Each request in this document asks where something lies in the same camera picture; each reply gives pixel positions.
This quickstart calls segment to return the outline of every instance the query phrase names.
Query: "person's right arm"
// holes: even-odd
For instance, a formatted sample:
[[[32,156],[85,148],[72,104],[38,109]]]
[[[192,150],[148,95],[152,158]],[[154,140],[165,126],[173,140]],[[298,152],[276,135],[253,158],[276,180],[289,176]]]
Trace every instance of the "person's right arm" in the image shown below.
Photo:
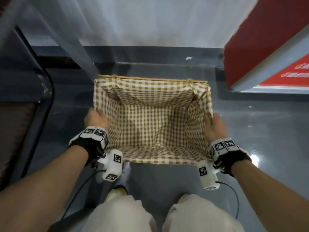
[[[205,117],[208,144],[226,138],[226,126],[218,114]],[[309,201],[262,172],[249,160],[231,167],[240,187],[267,231],[309,231]]]

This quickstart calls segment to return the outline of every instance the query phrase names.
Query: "hand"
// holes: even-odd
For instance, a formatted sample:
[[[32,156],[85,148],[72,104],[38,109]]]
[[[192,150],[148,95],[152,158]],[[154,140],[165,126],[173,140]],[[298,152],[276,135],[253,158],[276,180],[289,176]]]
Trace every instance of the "hand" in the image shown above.
[[[84,118],[85,128],[88,126],[99,126],[104,129],[109,128],[108,118],[103,114],[103,111],[99,113],[94,109],[90,108],[87,116]]]
[[[217,113],[214,113],[214,117],[212,119],[208,116],[205,116],[204,123],[204,136],[208,141],[208,144],[211,144],[215,140],[226,138],[226,125]]]

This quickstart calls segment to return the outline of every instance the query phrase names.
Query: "person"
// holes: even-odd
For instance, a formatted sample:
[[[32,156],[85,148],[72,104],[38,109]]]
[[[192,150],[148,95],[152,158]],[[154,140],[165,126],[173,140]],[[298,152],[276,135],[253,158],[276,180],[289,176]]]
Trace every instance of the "person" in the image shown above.
[[[107,117],[94,109],[84,121],[85,127],[109,128]],[[217,114],[212,119],[205,118],[205,130],[208,143],[227,137],[226,126]],[[43,169],[4,189],[0,193],[1,231],[47,231],[91,156],[86,149],[72,145]],[[304,197],[262,172],[249,159],[235,161],[229,171],[267,231],[309,231],[309,202]],[[110,192],[83,228],[84,232],[155,230],[152,215],[145,211],[140,200],[134,200],[122,188]],[[170,209],[162,231],[243,231],[243,228],[208,200],[184,195]]]

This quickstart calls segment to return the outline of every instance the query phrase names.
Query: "black glove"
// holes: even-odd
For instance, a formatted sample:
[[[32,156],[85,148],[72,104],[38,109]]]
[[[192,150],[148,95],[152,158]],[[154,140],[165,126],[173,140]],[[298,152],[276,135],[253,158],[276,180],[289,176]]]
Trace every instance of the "black glove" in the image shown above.
[[[101,127],[90,126],[77,134],[69,142],[69,147],[80,146],[88,152],[88,160],[85,164],[97,161],[99,158],[105,157],[105,147],[108,144],[107,131]]]
[[[222,173],[234,177],[231,171],[232,165],[241,160],[249,160],[249,153],[236,145],[230,138],[219,139],[211,143],[210,155],[216,168],[222,168]]]

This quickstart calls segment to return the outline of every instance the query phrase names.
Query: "wicker edge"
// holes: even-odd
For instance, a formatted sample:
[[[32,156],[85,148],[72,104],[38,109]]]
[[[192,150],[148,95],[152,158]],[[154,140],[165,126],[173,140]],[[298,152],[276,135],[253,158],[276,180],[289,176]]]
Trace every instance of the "wicker edge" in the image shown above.
[[[133,79],[133,80],[154,80],[154,81],[176,81],[176,82],[192,82],[192,83],[207,83],[204,80],[177,80],[177,79],[156,79],[156,78],[143,78],[143,77],[131,77],[131,76],[118,76],[118,75],[98,75],[98,78],[114,78],[114,79]]]

